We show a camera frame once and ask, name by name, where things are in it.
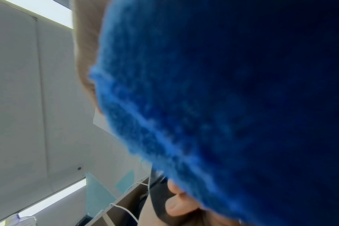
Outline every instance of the wire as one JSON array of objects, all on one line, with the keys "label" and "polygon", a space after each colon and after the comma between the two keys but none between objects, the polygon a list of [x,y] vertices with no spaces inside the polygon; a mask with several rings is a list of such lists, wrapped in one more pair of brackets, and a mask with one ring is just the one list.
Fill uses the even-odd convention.
[{"label": "wire", "polygon": [[135,217],[128,209],[126,209],[125,207],[115,205],[114,203],[110,203],[110,205],[113,205],[113,206],[115,206],[115,207],[117,207],[117,208],[120,208],[120,209],[125,210],[126,212],[128,212],[128,213],[132,216],[132,218],[133,218],[137,223],[139,222],[139,220],[136,219],[136,217]]},{"label": "wire", "polygon": [[132,186],[134,186],[135,184],[142,184],[142,185],[148,186],[148,184],[136,182],[136,183],[134,183],[133,185],[131,185],[128,189],[126,189],[126,191],[128,191],[130,188],[132,188]]},{"label": "wire", "polygon": [[148,176],[149,176],[149,175],[146,175],[146,176],[144,176],[143,178],[136,180],[136,182],[139,182],[140,180],[143,180],[143,179],[145,179],[145,178],[148,177]]}]

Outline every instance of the fuzzy blue material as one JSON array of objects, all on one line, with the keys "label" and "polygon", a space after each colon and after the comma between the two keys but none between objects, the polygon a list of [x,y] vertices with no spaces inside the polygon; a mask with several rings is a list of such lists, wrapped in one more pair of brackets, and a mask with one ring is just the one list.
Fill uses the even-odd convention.
[{"label": "fuzzy blue material", "polygon": [[339,1],[114,0],[91,76],[129,150],[204,206],[339,225]]}]

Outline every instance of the blue fabric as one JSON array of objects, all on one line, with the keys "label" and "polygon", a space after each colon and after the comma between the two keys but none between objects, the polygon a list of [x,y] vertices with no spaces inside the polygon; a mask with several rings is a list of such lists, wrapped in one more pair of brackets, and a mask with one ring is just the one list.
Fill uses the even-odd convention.
[{"label": "blue fabric", "polygon": [[129,150],[204,206],[339,225],[339,1],[114,0],[91,76]]}]

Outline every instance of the finger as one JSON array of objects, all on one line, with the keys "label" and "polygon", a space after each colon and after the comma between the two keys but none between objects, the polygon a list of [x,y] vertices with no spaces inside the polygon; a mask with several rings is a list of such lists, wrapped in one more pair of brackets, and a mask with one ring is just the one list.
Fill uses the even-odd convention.
[{"label": "finger", "polygon": [[175,183],[171,179],[168,180],[167,185],[168,185],[168,189],[174,194],[181,194],[184,192],[177,185],[175,185]]},{"label": "finger", "polygon": [[185,193],[177,194],[166,201],[166,211],[170,216],[180,216],[190,213],[200,207],[200,204]]}]

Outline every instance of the dark device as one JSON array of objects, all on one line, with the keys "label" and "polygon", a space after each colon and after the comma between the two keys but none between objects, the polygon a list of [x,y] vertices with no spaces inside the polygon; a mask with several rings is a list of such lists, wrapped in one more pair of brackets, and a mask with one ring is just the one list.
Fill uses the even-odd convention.
[{"label": "dark device", "polygon": [[153,209],[155,210],[157,217],[164,223],[170,226],[179,226],[185,223],[193,213],[177,217],[168,215],[165,204],[166,201],[175,196],[175,194],[168,189],[167,181],[168,179],[162,171],[157,171],[152,168],[148,190],[151,196]]}]

